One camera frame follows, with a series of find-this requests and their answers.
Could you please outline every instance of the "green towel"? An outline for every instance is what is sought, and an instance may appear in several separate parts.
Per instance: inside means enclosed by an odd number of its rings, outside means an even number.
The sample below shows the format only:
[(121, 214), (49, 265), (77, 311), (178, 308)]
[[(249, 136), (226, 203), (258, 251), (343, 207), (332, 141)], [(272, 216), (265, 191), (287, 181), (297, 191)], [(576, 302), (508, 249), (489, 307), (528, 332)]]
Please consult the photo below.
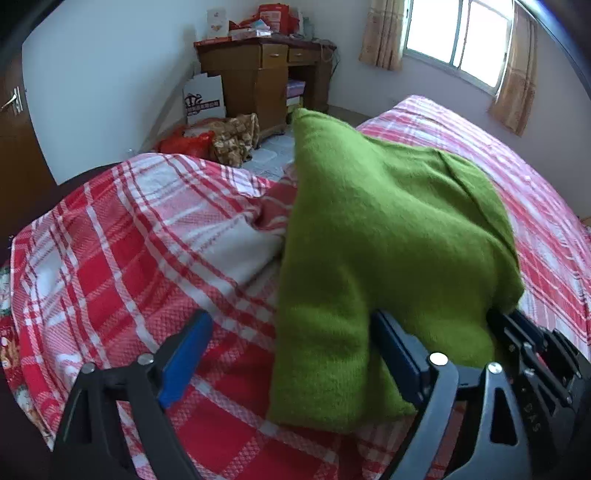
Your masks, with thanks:
[(483, 367), (495, 357), (486, 312), (513, 310), (523, 285), (503, 204), (470, 161), (304, 109), (294, 133), (267, 416), (350, 432), (413, 412), (370, 346), (373, 309), (429, 351)]

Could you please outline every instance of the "pink plaid bedsheet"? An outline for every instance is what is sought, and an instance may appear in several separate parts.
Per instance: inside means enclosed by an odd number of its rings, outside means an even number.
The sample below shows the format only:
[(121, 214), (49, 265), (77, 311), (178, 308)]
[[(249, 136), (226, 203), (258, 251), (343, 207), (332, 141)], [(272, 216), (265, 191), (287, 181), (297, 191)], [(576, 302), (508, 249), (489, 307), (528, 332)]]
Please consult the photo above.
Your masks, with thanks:
[[(522, 308), (589, 353), (589, 237), (555, 191), (511, 150), (429, 100), (411, 97), (360, 127), (368, 135), (471, 158), (505, 202), (527, 293)], [(12, 312), (24, 378), (55, 434), (88, 361), (101, 368), (155, 351), (191, 312), (213, 339), (183, 399), (167, 411), (206, 479), (376, 478), (410, 419), (350, 436), (265, 420), (282, 243), (296, 195), (280, 182), (182, 155), (141, 155), (85, 184), (15, 239)], [(138, 473), (153, 478), (120, 408)], [(430, 478), (440, 478), (460, 413)]]

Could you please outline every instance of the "tiled floor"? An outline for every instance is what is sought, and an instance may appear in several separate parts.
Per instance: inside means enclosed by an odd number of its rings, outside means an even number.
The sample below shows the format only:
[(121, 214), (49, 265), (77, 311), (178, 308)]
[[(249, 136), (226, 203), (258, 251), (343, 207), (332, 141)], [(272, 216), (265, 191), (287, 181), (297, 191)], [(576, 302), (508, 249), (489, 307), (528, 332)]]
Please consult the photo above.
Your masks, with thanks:
[(294, 136), (291, 128), (284, 135), (273, 135), (266, 138), (252, 160), (244, 163), (242, 168), (270, 180), (279, 180), (283, 176), (283, 167), (294, 159)]

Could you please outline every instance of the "white wall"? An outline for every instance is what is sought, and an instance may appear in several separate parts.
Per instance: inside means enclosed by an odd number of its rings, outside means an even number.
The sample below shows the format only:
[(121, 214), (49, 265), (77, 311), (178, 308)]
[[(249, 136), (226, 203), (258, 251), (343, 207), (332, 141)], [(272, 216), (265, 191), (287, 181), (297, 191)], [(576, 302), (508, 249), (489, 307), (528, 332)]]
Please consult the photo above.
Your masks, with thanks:
[(404, 58), (402, 72), (358, 61), (369, 2), (295, 0), (316, 36), (335, 42), (341, 56), (329, 102), (375, 116), (408, 95), (423, 95), (499, 138), (539, 171), (581, 217), (591, 216), (591, 100), (565, 55), (540, 28), (538, 88), (522, 138), (487, 114), (491, 96), (419, 60)]
[(56, 181), (126, 159), (154, 133), (165, 103), (162, 128), (182, 118), (175, 90), (197, 60), (206, 9), (241, 21), (258, 3), (65, 0), (22, 49), (31, 119)]

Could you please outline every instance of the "beige curtain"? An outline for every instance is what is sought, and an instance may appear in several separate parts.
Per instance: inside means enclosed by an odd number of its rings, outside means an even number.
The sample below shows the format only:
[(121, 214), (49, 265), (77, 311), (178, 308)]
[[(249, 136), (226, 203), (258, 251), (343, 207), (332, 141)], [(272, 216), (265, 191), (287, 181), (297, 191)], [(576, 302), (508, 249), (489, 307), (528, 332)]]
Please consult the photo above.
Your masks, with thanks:
[(371, 0), (360, 61), (387, 70), (402, 68), (404, 32), (408, 24), (405, 0)]
[(531, 113), (538, 67), (538, 24), (515, 3), (511, 46), (501, 88), (489, 112), (521, 136)]

